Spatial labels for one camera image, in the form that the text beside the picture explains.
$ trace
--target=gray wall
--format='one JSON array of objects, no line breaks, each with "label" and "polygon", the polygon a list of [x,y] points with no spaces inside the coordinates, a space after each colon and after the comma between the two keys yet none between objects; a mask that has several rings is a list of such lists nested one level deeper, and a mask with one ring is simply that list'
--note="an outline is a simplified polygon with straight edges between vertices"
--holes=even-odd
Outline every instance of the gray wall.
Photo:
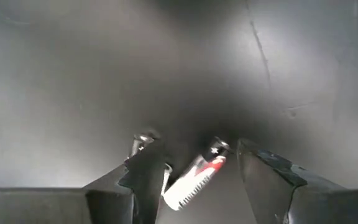
[{"label": "gray wall", "polygon": [[[0,0],[0,187],[85,185],[147,127],[174,176],[218,134],[358,187],[358,0]],[[254,223],[235,158],[158,222]]]}]

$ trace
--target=curved metal surface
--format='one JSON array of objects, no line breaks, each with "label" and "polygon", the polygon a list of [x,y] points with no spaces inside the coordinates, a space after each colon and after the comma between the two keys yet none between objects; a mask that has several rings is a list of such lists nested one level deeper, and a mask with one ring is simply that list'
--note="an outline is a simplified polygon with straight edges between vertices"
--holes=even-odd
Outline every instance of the curved metal surface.
[{"label": "curved metal surface", "polygon": [[[85,185],[148,127],[174,177],[239,135],[358,187],[358,0],[0,0],[0,187]],[[234,169],[160,222],[254,222]]]}]

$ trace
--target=metal jaw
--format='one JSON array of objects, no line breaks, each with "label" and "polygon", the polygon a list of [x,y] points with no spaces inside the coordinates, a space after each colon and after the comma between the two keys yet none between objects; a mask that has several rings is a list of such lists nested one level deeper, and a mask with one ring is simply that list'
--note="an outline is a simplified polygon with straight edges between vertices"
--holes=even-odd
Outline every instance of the metal jaw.
[{"label": "metal jaw", "polygon": [[237,147],[258,224],[358,224],[358,190],[346,190],[250,141]]},{"label": "metal jaw", "polygon": [[[132,145],[131,150],[129,151],[129,155],[127,159],[130,159],[132,156],[138,154],[140,151],[145,149],[149,144],[152,144],[157,140],[157,134],[155,133],[142,133],[134,135],[134,143]],[[168,184],[168,179],[172,173],[172,167],[165,163],[164,168],[164,179],[162,183],[161,195],[164,195],[165,189]]]}]

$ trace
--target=scratch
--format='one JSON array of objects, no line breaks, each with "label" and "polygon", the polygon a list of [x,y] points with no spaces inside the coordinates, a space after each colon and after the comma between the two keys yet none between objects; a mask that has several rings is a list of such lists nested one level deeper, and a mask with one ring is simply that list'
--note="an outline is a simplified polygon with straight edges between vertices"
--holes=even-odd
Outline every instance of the scratch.
[{"label": "scratch", "polygon": [[304,108],[304,107],[307,107],[307,106],[310,106],[312,104],[315,104],[316,102],[312,101],[312,102],[309,102],[309,103],[304,103],[304,104],[300,104],[300,105],[296,105],[296,106],[290,106],[290,107],[287,107],[285,108],[286,110],[296,110],[296,109],[299,109],[299,108]]},{"label": "scratch", "polygon": [[249,17],[250,17],[250,26],[252,28],[252,33],[255,37],[255,40],[256,40],[256,43],[258,45],[258,49],[259,49],[259,52],[260,52],[260,56],[262,57],[262,61],[263,61],[263,65],[264,65],[264,69],[265,69],[265,72],[266,72],[266,76],[267,76],[267,82],[268,82],[268,88],[269,88],[269,91],[272,91],[272,79],[271,79],[271,73],[270,73],[270,69],[269,69],[269,65],[268,65],[268,60],[266,58],[266,55],[265,55],[265,52],[264,52],[264,49],[262,47],[262,43],[260,41],[260,38],[258,36],[258,32],[257,32],[257,29],[256,29],[256,26],[255,26],[255,22],[251,16],[251,13],[250,13],[250,7],[249,7],[249,4],[248,4],[248,1],[246,1],[246,8],[247,8],[247,11],[249,13]]},{"label": "scratch", "polygon": [[15,20],[13,18],[10,18],[9,16],[5,15],[5,13],[3,13],[2,11],[0,11],[0,17],[1,19],[6,22],[7,24],[16,26],[16,27],[34,27],[34,26],[40,26],[43,23],[48,23],[48,24],[57,24],[60,21],[62,21],[64,18],[70,17],[71,15],[75,15],[79,12],[81,12],[81,10],[83,9],[83,7],[81,7],[81,4],[75,4],[74,6],[72,6],[71,9],[69,9],[67,12],[63,12],[62,14],[58,15],[57,17],[47,20],[45,22],[42,21],[18,21]]},{"label": "scratch", "polygon": [[353,0],[353,17],[358,17],[358,0]]}]

